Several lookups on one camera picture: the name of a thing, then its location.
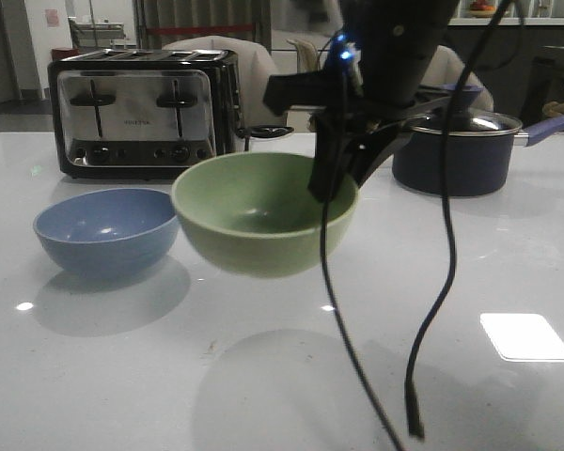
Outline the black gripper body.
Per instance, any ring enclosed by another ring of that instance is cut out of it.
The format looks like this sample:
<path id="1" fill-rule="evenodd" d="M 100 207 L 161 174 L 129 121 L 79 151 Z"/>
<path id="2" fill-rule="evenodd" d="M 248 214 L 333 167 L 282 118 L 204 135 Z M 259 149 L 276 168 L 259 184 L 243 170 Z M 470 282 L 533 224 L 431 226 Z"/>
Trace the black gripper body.
<path id="1" fill-rule="evenodd" d="M 407 117 L 456 1 L 347 1 L 321 70 L 269 78 L 263 102 Z"/>

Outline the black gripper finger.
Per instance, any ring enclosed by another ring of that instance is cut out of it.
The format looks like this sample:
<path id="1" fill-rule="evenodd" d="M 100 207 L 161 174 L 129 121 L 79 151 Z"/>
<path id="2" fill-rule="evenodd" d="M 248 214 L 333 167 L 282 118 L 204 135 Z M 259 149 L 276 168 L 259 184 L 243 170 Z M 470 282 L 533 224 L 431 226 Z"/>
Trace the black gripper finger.
<path id="1" fill-rule="evenodd" d="M 319 112 L 313 116 L 316 130 L 315 154 L 307 185 L 320 203 L 334 200 L 343 184 L 356 188 L 350 172 L 351 155 L 347 150 L 352 139 L 345 130 L 343 116 Z"/>
<path id="2" fill-rule="evenodd" d="M 410 141 L 411 123 L 448 106 L 449 96 L 416 96 L 405 108 L 355 101 L 347 126 L 347 174 L 361 187 L 375 170 Z"/>

